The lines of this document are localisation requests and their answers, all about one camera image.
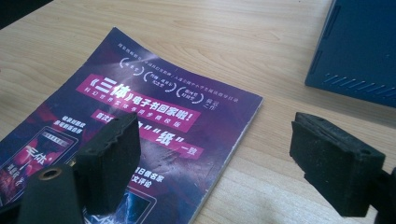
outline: wooden table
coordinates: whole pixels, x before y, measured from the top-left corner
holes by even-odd
[[[0,31],[0,138],[82,66],[113,26],[165,60],[265,98],[196,223],[373,223],[343,218],[289,156],[297,111],[396,165],[396,110],[304,85],[331,0],[55,0]]]

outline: magazine cover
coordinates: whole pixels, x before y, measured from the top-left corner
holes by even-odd
[[[62,87],[0,142],[0,205],[69,162],[112,119],[136,112],[142,156],[118,211],[86,223],[189,223],[262,97],[177,67],[113,28]]]

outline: black clamp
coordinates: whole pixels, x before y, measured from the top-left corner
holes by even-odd
[[[365,217],[370,204],[375,223],[396,223],[396,168],[382,170],[385,155],[326,119],[297,113],[290,155],[304,178],[342,217]]]
[[[2,223],[84,223],[114,213],[140,161],[136,113],[111,120],[82,147],[73,166],[51,165],[29,177],[21,200],[0,209]]]

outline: magazine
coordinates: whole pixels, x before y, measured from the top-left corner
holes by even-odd
[[[0,142],[0,205],[28,177],[70,162],[112,119],[135,112],[142,155],[111,216],[86,223],[189,223],[262,104],[259,95],[173,65],[113,28],[62,87]]]

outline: black device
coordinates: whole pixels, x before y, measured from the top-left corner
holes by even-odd
[[[56,164],[29,180],[21,200],[0,209],[1,223],[84,223],[114,213],[140,161],[136,113],[111,120],[76,154],[73,166]]]
[[[375,223],[396,223],[396,168],[382,170],[385,155],[326,119],[297,113],[290,155],[304,178],[342,217],[365,217],[370,205]]]
[[[333,0],[305,85],[396,107],[396,1]]]

